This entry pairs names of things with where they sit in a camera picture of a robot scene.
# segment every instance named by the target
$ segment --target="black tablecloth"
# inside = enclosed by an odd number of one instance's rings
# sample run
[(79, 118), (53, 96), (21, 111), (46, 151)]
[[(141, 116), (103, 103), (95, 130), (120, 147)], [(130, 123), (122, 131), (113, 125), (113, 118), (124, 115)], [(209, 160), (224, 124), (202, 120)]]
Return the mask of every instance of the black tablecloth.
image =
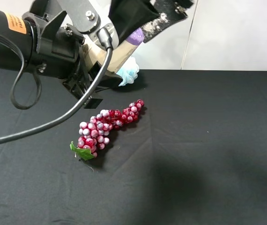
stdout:
[[(53, 78), (32, 109), (8, 98), (0, 70), (0, 136), (66, 112), (76, 100)], [(267, 225), (267, 72), (144, 70), (101, 92), (99, 108), (0, 145), (0, 225)], [(35, 97), (31, 76), (16, 90)], [(112, 132), (95, 160), (74, 158), (81, 121), (139, 98), (137, 124)]]

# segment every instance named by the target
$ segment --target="black fabric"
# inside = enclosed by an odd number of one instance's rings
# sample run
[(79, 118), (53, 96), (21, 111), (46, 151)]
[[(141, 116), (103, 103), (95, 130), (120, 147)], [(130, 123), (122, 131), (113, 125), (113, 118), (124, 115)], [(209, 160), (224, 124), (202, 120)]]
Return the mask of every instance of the black fabric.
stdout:
[[(0, 135), (50, 121), (76, 100), (41, 77), (39, 103), (15, 109), (0, 70)], [(16, 97), (34, 98), (31, 76)], [(144, 70), (101, 92), (98, 109), (0, 145), (0, 225), (267, 225), (267, 72)], [(137, 124), (95, 160), (74, 158), (79, 123), (142, 98)]]

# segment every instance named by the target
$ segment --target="artificial leaf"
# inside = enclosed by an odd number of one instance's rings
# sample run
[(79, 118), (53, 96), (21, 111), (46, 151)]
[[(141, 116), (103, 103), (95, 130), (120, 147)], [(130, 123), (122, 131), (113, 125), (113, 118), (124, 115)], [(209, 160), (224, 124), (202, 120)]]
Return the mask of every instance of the artificial leaf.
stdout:
[(91, 149), (80, 149), (74, 146), (73, 142), (70, 144), (72, 151), (76, 152), (83, 160), (93, 159), (94, 156), (91, 154)]

